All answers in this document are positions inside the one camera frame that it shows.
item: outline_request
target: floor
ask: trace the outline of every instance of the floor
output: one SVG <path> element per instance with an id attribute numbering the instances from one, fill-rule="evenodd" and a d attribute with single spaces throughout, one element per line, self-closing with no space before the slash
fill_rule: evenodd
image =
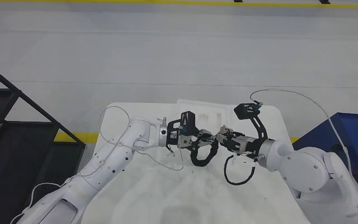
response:
<path id="1" fill-rule="evenodd" d="M 112 102 L 249 102 L 299 91 L 358 113 L 358 9 L 0 3 L 0 73 L 72 132 L 98 132 Z M 287 93 L 291 137 L 325 120 Z M 42 120 L 24 103 L 8 119 Z"/>

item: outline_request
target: black panel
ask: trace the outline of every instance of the black panel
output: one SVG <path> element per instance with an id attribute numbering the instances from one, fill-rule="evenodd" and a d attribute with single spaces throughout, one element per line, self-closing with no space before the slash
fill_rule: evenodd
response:
<path id="1" fill-rule="evenodd" d="M 0 123 L 5 120 L 6 115 L 14 106 L 18 99 L 18 94 L 11 92 L 7 88 L 0 88 Z"/>
<path id="2" fill-rule="evenodd" d="M 77 173 L 84 148 L 77 142 L 54 142 L 39 172 L 36 184 L 48 182 L 63 184 L 65 180 Z M 34 193 L 34 203 L 48 193 L 57 190 L 54 185 L 38 186 Z"/>
<path id="3" fill-rule="evenodd" d="M 0 129 L 0 223 L 22 212 L 58 128 L 52 123 L 6 122 Z"/>

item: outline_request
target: table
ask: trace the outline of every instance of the table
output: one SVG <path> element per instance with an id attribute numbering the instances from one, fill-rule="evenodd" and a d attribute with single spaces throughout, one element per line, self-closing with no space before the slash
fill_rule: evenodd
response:
<path id="1" fill-rule="evenodd" d="M 216 133 L 226 124 L 235 131 L 257 137 L 250 121 L 235 118 L 236 105 L 178 100 L 176 104 L 142 104 L 117 102 L 132 117 L 142 116 L 155 121 L 167 117 L 176 120 L 181 112 L 196 114 L 196 125 Z M 280 111 L 263 106 L 259 115 L 268 136 L 290 143 Z M 124 131 L 125 114 L 110 108 L 103 118 L 101 131 L 106 138 Z M 99 137 L 95 152 L 105 143 Z M 179 168 L 181 160 L 165 148 L 146 152 L 161 163 Z M 208 149 L 200 148 L 203 158 Z M 218 154 L 205 167 L 194 166 L 188 150 L 182 150 L 184 169 L 172 171 L 159 166 L 148 156 L 135 155 L 124 172 L 99 192 L 88 205 L 82 223 L 309 223 L 296 204 L 278 172 L 271 173 L 257 165 L 253 178 L 245 185 L 229 185 L 224 178 L 225 159 L 232 153 L 219 148 Z M 251 170 L 251 161 L 237 157 L 228 165 L 231 181 L 242 181 Z"/>

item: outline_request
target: black cable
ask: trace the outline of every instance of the black cable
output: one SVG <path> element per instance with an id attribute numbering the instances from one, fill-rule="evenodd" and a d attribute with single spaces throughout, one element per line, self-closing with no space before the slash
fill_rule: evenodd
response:
<path id="1" fill-rule="evenodd" d="M 230 160 L 231 158 L 233 158 L 233 157 L 234 157 L 234 155 L 231 155 L 231 156 L 229 156 L 229 157 L 226 159 L 226 161 L 225 161 L 225 165 L 224 165 L 224 176 L 225 176 L 225 179 L 226 179 L 226 181 L 227 181 L 229 184 L 234 185 L 234 186 L 239 186 L 239 185 L 246 184 L 246 183 L 252 178 L 253 174 L 255 173 L 255 167 L 254 167 L 254 166 L 252 167 L 250 176 L 249 176 L 246 180 L 244 180 L 243 182 L 238 182 L 238 183 L 231 182 L 231 181 L 228 179 L 228 175 L 226 174 L 226 167 L 228 166 L 229 160 Z"/>

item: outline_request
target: white cable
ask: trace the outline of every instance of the white cable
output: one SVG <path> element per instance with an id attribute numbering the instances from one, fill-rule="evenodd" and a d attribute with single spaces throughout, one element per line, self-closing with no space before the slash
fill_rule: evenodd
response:
<path id="1" fill-rule="evenodd" d="M 21 216 L 21 215 L 23 215 L 23 213 L 20 213 L 20 214 L 18 214 L 17 216 L 15 216 L 15 217 L 11 220 L 10 224 L 12 224 L 12 223 L 15 221 L 15 219 L 16 219 L 17 217 Z"/>
<path id="2" fill-rule="evenodd" d="M 182 169 L 184 169 L 184 160 L 183 160 L 183 154 L 181 152 L 181 146 L 180 146 L 180 136 L 181 134 L 179 134 L 178 136 L 178 141 L 179 141 L 179 151 L 180 151 L 180 157 L 181 157 L 181 168 L 180 169 L 174 169 L 174 168 L 171 168 L 169 166 L 166 166 L 164 164 L 161 164 L 160 162 L 158 162 L 157 160 L 155 160 L 151 155 L 147 154 L 147 153 L 144 153 L 144 152 L 139 152 L 138 150 L 134 150 L 136 151 L 137 153 L 141 154 L 141 155 L 146 155 L 146 156 L 149 156 L 152 160 L 154 160 L 154 162 L 156 162 L 157 164 L 161 165 L 161 166 L 164 166 L 170 170 L 174 170 L 174 171 L 181 171 Z"/>
<path id="3" fill-rule="evenodd" d="M 102 134 L 102 132 L 101 132 L 101 128 L 100 128 L 100 135 L 101 135 L 101 137 L 102 137 L 107 143 L 113 144 L 114 146 L 113 146 L 112 150 L 110 151 L 110 153 L 108 153 L 108 155 L 106 156 L 106 158 L 103 160 L 103 163 L 100 164 L 95 171 L 93 171 L 93 172 L 90 173 L 90 174 L 85 174 L 85 175 L 82 175 L 81 172 L 79 172 L 78 176 L 82 176 L 82 177 L 91 176 L 92 174 L 94 174 L 95 172 L 97 172 L 97 170 L 99 170 L 99 168 L 106 163 L 107 158 L 112 154 L 112 152 L 114 151 L 114 149 L 118 146 L 118 143 L 121 141 L 123 135 L 126 133 L 126 131 L 127 131 L 128 128 L 129 128 L 129 123 L 130 123 L 129 114 L 128 114 L 128 112 L 127 112 L 125 109 L 121 108 L 120 106 L 109 106 L 109 107 L 107 107 L 104 111 L 102 111 L 102 113 L 101 113 L 101 115 L 100 115 L 100 117 L 99 117 L 99 119 L 98 119 L 98 124 L 100 125 L 101 117 L 102 117 L 103 113 L 106 112 L 106 110 L 108 110 L 109 108 L 119 108 L 119 109 L 121 109 L 121 110 L 127 115 L 127 118 L 128 118 L 127 127 L 126 127 L 126 129 L 124 130 L 124 132 L 122 133 L 122 135 L 119 137 L 119 139 L 118 139 L 118 141 L 117 141 L 116 143 L 113 143 L 113 142 L 110 142 L 109 140 L 107 140 L 107 139 L 103 136 L 103 134 Z"/>
<path id="4" fill-rule="evenodd" d="M 22 214 L 24 214 L 24 211 L 25 211 L 25 210 L 31 208 L 31 205 L 32 205 L 32 203 L 33 203 L 33 201 L 34 201 L 35 189 L 36 189 L 38 186 L 45 185 L 45 184 L 55 185 L 55 186 L 58 186 L 59 188 L 61 188 L 63 185 L 66 184 L 66 181 L 65 181 L 62 185 L 54 184 L 54 183 L 41 183 L 41 184 L 36 185 L 36 186 L 33 188 L 32 192 L 31 192 L 31 200 L 30 200 L 29 206 L 27 206 L 20 214 L 18 214 L 17 216 L 15 216 L 15 217 L 11 220 L 10 224 L 12 224 L 17 217 L 19 217 L 19 216 L 21 216 Z"/>
<path id="5" fill-rule="evenodd" d="M 338 138 L 338 141 L 340 142 L 340 144 L 341 144 L 341 146 L 342 146 L 342 148 L 343 148 L 343 151 L 344 151 L 345 154 L 346 154 L 347 162 L 348 162 L 348 171 L 349 171 L 349 173 L 351 174 L 351 176 L 353 176 L 353 175 L 352 175 L 352 168 L 351 168 L 351 159 L 350 159 L 349 154 L 348 154 L 348 149 L 347 149 L 347 147 L 343 144 L 343 141 L 342 141 L 340 135 L 338 134 L 338 132 L 337 132 L 335 126 L 333 125 L 333 123 L 332 123 L 332 121 L 331 121 L 331 118 L 328 116 L 327 112 L 326 112 L 316 101 L 312 100 L 312 99 L 311 99 L 310 97 L 308 97 L 308 96 L 305 96 L 305 95 L 303 95 L 303 94 L 300 94 L 299 92 L 295 92 L 295 91 L 291 91 L 291 90 L 284 90 L 284 89 L 280 89 L 280 88 L 267 88 L 267 89 L 264 89 L 264 90 L 257 90 L 257 91 L 255 91 L 255 92 L 251 93 L 250 99 L 255 102 L 255 100 L 252 98 L 252 96 L 253 96 L 255 93 L 257 93 L 257 92 L 264 92 L 264 91 L 292 92 L 292 93 L 294 93 L 294 94 L 298 94 L 298 95 L 303 96 L 304 98 L 307 98 L 307 99 L 309 99 L 310 101 L 314 102 L 314 103 L 324 112 L 324 114 L 326 115 L 326 117 L 327 117 L 327 119 L 328 119 L 328 122 L 330 123 L 330 125 L 331 125 L 331 127 L 332 127 L 332 129 L 333 129 L 333 131 L 334 131 L 334 133 L 335 133 L 335 135 L 336 135 L 337 138 Z"/>
<path id="6" fill-rule="evenodd" d="M 119 146 L 118 144 L 119 144 L 120 140 L 122 139 L 124 133 L 128 130 L 128 128 L 129 128 L 129 123 L 130 123 L 129 114 L 127 113 L 127 111 L 125 111 L 125 110 L 124 110 L 123 108 L 121 108 L 120 106 L 109 106 L 109 107 L 107 107 L 107 108 L 101 113 L 101 116 L 100 116 L 100 118 L 98 119 L 98 122 L 100 122 L 101 117 L 102 117 L 102 114 L 103 114 L 107 109 L 109 109 L 109 108 L 119 108 L 119 109 L 121 109 L 122 111 L 124 111 L 125 114 L 127 115 L 127 118 L 128 118 L 128 124 L 127 124 L 127 128 L 124 130 L 124 132 L 123 132 L 123 134 L 121 135 L 121 137 L 119 137 L 117 143 L 113 143 L 113 142 L 110 142 L 109 140 L 107 140 L 107 139 L 103 136 L 103 134 L 102 134 L 102 132 L 101 132 L 101 130 L 100 130 L 100 135 L 101 135 L 101 137 L 102 137 L 107 143 L 114 145 L 114 147 L 113 147 L 113 149 L 111 150 L 111 152 L 110 152 L 110 153 L 107 155 L 107 157 L 104 159 L 104 163 L 106 162 L 106 159 L 109 157 L 109 155 L 113 152 L 113 150 L 114 150 L 117 146 Z M 182 155 L 182 151 L 181 151 L 181 147 L 180 147 L 180 141 L 179 141 L 179 150 L 180 150 L 180 156 L 181 156 L 181 162 L 182 162 L 182 167 L 181 167 L 180 169 L 173 169 L 173 168 L 171 168 L 171 167 L 168 167 L 168 166 L 166 166 L 166 165 L 164 165 L 164 164 L 158 162 L 157 160 L 155 160 L 151 155 L 149 155 L 149 154 L 147 154 L 147 153 L 144 153 L 144 152 L 139 152 L 138 150 L 134 149 L 133 146 L 125 146 L 125 147 L 131 148 L 133 151 L 135 151 L 135 152 L 137 152 L 137 153 L 139 153 L 139 154 L 141 154 L 141 155 L 149 156 L 154 162 L 156 162 L 157 164 L 159 164 L 159 165 L 161 165 L 161 166 L 164 166 L 165 168 L 168 168 L 168 169 L 170 169 L 170 170 L 181 171 L 181 170 L 184 168 L 184 161 L 183 161 L 183 155 Z M 100 167 L 98 167 L 94 172 L 92 172 L 92 173 L 90 173 L 90 174 L 81 175 L 81 176 L 90 176 L 90 175 L 94 174 L 99 168 L 100 168 Z"/>

